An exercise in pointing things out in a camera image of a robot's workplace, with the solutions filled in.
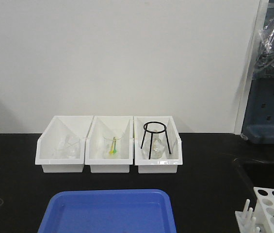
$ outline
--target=blue tray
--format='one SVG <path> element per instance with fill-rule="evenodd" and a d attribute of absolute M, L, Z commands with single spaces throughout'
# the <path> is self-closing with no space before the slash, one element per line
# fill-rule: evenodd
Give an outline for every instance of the blue tray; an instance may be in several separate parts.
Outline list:
<path fill-rule="evenodd" d="M 176 233 L 176 227 L 161 190 L 69 191 L 50 200 L 38 233 Z"/>

